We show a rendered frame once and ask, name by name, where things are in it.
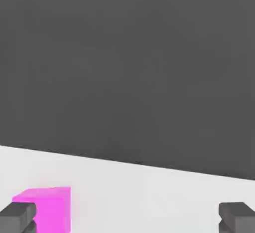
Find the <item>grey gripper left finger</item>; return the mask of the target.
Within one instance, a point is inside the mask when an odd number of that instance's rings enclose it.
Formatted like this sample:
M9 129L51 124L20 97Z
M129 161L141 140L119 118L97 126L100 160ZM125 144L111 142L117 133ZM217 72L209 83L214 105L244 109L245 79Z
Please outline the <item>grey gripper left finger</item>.
M0 211L0 233L36 233L35 215L35 203L10 203Z

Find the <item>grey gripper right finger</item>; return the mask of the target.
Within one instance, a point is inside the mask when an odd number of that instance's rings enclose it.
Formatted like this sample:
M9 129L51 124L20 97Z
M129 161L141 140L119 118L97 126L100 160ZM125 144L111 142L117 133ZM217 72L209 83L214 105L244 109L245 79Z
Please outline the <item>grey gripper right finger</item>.
M255 233L255 211L243 202L219 204L219 233Z

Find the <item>large magenta box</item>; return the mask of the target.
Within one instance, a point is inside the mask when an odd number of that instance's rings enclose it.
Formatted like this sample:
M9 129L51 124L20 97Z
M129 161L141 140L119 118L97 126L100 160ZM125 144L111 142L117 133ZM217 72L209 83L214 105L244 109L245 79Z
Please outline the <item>large magenta box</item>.
M71 232L71 188L27 189L12 197L13 202L35 203L36 233Z

